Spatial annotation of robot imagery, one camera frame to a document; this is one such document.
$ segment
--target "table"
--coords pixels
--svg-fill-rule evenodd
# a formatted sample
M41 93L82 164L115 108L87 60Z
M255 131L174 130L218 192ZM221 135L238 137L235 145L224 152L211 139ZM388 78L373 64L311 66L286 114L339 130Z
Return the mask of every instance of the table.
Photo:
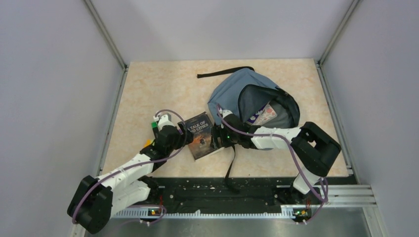
M337 140L336 131L313 59L254 59L131 62L118 108L103 172L124 164L154 138L150 123L160 109L189 119L203 111L213 90L229 75L197 79L238 66L251 66L294 97L300 107L299 125L313 121ZM230 177L287 177L298 171L288 150L258 151L237 146ZM227 148L194 161L188 147L167 161L154 177L224 177L233 158ZM348 176L342 153L328 176Z

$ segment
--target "book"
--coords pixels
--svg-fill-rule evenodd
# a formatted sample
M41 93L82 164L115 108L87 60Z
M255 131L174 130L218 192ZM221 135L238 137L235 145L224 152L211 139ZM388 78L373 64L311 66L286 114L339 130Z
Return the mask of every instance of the book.
M186 129L194 135L194 140L188 145L195 160L212 155L222 150L215 148L212 140L212 123L206 112L185 121Z

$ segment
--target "blue backpack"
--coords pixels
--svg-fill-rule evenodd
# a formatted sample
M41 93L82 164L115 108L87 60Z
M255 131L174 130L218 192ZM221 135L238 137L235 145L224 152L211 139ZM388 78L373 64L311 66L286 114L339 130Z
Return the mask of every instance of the blue backpack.
M256 73L252 67L238 67L215 73L198 74L197 78L232 73L212 93L208 108L215 124L220 125L217 104L231 110L246 122L269 103L277 116L263 124L265 127L291 128L298 126L300 110L297 102L269 78Z

